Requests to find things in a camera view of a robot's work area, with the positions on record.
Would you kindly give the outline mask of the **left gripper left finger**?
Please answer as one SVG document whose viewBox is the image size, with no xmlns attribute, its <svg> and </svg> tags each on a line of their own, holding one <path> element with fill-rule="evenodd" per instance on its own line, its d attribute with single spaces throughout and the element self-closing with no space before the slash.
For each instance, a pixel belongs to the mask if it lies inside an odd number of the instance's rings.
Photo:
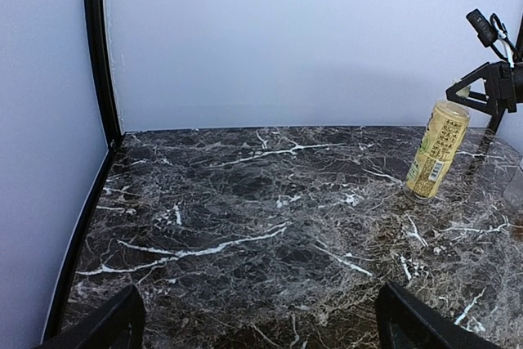
<svg viewBox="0 0 523 349">
<path fill-rule="evenodd" d="M 36 348 L 142 348 L 145 318 L 142 297 L 129 284 L 75 326 Z"/>
</svg>

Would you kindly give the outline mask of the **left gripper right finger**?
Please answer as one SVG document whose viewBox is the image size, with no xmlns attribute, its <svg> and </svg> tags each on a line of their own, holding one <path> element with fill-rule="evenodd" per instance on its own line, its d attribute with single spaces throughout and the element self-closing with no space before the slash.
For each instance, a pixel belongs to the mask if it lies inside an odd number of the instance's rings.
<svg viewBox="0 0 523 349">
<path fill-rule="evenodd" d="M 498 347 L 453 324 L 393 281 L 380 288 L 375 313 L 382 348 Z"/>
</svg>

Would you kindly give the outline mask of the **yellow tea bottle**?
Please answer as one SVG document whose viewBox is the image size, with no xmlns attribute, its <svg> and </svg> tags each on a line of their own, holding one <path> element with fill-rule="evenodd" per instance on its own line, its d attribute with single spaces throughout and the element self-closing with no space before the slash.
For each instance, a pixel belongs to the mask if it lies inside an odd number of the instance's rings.
<svg viewBox="0 0 523 349">
<path fill-rule="evenodd" d="M 462 105 L 446 99 L 436 101 L 403 184 L 409 198 L 426 204 L 436 197 L 463 142 L 470 117 Z"/>
</svg>

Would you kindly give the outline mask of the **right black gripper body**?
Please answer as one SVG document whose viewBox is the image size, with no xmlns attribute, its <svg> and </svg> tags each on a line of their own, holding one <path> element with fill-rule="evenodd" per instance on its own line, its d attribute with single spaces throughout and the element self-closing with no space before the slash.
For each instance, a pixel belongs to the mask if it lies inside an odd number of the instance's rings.
<svg viewBox="0 0 523 349">
<path fill-rule="evenodd" d="M 502 61 L 489 64 L 485 92 L 494 102 L 495 114 L 504 110 L 516 112 L 516 106 L 522 103 L 522 63 L 517 62 L 513 67 Z"/>
</svg>

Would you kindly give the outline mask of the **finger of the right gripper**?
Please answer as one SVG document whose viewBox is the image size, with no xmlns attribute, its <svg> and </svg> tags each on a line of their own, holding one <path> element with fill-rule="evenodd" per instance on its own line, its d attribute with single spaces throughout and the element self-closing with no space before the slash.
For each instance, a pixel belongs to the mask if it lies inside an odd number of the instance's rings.
<svg viewBox="0 0 523 349">
<path fill-rule="evenodd" d="M 472 89 L 472 84 L 480 79 L 486 80 L 489 74 L 490 63 L 486 62 L 474 69 L 465 76 L 457 79 L 446 89 L 447 98 L 468 98 Z"/>
<path fill-rule="evenodd" d="M 445 91 L 445 95 L 448 101 L 480 111 L 484 114 L 491 114 L 489 97 L 484 93 L 473 92 L 470 87 L 462 87 L 459 89 L 450 87 Z"/>
</svg>

